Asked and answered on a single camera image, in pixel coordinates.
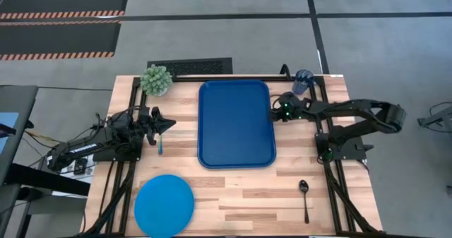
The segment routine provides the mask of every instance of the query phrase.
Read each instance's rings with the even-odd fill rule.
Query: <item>warning stripe tape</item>
[[[72,18],[90,16],[122,16],[124,11],[73,11],[73,12],[28,12],[0,13],[0,19],[30,19],[30,18]]]
[[[36,22],[36,23],[0,23],[0,26],[16,26],[16,25],[73,25],[73,24],[89,24],[89,23],[119,23],[119,20],[93,20],[93,21],[74,21],[74,22]]]
[[[40,59],[79,59],[79,58],[110,58],[114,52],[72,52],[51,54],[0,54],[2,61],[24,61]]]

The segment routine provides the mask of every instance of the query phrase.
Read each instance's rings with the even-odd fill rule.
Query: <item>blue plastic tray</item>
[[[266,167],[276,157],[262,81],[208,81],[199,89],[198,159],[207,168]]]

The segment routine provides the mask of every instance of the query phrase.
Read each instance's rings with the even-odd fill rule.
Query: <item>succulent plant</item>
[[[172,84],[171,74],[165,66],[152,64],[140,78],[141,87],[146,95],[164,95]]]

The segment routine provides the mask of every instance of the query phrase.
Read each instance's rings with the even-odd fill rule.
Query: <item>metal spoon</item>
[[[306,193],[309,190],[308,183],[305,180],[299,181],[299,190],[301,190],[304,194],[304,222],[309,224],[309,216],[308,216],[308,207],[306,205]]]

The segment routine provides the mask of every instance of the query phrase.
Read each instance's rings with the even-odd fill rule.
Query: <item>blue round plate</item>
[[[144,184],[135,201],[135,220],[152,238],[180,233],[190,222],[194,197],[190,186],[171,174],[160,175]]]

